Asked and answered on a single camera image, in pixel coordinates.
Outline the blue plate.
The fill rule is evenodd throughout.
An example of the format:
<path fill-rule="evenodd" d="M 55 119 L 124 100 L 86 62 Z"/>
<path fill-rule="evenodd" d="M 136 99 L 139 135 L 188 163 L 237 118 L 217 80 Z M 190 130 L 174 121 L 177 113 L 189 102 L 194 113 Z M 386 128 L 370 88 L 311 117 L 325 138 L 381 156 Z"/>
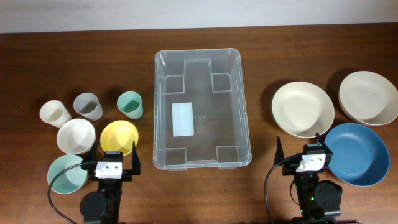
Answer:
<path fill-rule="evenodd" d="M 333 153 L 331 173 L 347 184 L 369 187 L 389 172 L 388 148 L 379 135 L 363 125 L 340 124 L 326 135 L 325 144 Z"/>

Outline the grey cup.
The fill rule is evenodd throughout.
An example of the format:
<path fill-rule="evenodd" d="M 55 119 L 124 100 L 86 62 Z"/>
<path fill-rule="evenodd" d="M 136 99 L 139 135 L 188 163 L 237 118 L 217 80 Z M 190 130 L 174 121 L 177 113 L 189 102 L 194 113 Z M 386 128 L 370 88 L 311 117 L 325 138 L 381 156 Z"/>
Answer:
<path fill-rule="evenodd" d="M 91 121 L 97 121 L 103 116 L 99 99 L 92 93 L 82 93 L 73 102 L 74 110 Z"/>

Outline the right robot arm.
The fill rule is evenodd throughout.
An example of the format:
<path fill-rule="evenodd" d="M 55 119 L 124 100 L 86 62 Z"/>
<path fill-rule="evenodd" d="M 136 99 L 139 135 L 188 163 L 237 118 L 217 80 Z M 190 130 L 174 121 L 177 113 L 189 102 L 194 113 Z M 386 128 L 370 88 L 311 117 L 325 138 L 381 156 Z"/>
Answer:
<path fill-rule="evenodd" d="M 306 144 L 303 152 L 285 157 L 280 138 L 277 138 L 274 166 L 282 167 L 282 175 L 294 177 L 301 216 L 293 223 L 336 223 L 341 215 L 343 189 L 330 180 L 320 180 L 319 173 L 328 169 L 333 153 L 316 133 L 315 144 Z"/>

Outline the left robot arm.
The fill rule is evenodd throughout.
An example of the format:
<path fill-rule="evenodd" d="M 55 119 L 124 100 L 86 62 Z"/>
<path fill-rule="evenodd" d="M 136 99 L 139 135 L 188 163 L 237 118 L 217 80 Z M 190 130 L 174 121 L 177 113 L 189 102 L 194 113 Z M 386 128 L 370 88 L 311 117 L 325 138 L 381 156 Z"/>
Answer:
<path fill-rule="evenodd" d="M 98 182 L 98 189 L 86 194 L 80 202 L 84 223 L 118 223 L 123 182 L 132 181 L 141 174 L 141 163 L 132 144 L 131 169 L 123 168 L 123 153 L 105 152 L 102 160 L 96 159 L 97 143 L 83 159 L 81 168 L 91 180 Z"/>

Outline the cream plate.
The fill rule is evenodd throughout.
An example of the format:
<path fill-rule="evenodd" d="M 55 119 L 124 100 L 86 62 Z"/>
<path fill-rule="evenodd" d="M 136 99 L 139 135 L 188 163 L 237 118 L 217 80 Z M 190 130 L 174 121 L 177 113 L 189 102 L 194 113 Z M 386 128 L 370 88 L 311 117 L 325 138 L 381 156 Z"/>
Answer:
<path fill-rule="evenodd" d="M 369 71 L 349 74 L 341 82 L 338 101 L 357 123 L 382 126 L 397 118 L 397 89 L 383 76 Z"/>
<path fill-rule="evenodd" d="M 309 82 L 290 82 L 273 96 L 272 115 L 286 133 L 299 138 L 314 138 L 329 130 L 335 118 L 331 98 Z"/>

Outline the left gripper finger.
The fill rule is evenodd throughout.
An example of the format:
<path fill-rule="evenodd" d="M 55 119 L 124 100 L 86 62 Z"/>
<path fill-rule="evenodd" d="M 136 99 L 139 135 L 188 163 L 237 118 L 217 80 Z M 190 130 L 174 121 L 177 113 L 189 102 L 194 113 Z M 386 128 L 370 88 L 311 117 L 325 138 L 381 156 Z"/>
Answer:
<path fill-rule="evenodd" d="M 97 153 L 97 141 L 95 141 L 88 153 L 88 161 L 93 162 L 96 160 L 96 153 Z"/>
<path fill-rule="evenodd" d="M 141 162 L 136 151 L 136 142 L 132 144 L 132 175 L 141 174 Z"/>

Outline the mint green cup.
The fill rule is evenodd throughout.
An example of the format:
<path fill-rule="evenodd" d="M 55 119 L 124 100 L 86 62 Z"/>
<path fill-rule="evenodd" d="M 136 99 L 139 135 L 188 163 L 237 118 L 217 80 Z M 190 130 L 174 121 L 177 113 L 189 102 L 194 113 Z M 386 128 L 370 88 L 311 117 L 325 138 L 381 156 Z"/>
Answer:
<path fill-rule="evenodd" d="M 144 112 L 142 98 L 135 91 L 121 94 L 117 100 L 117 107 L 130 119 L 139 119 Z"/>

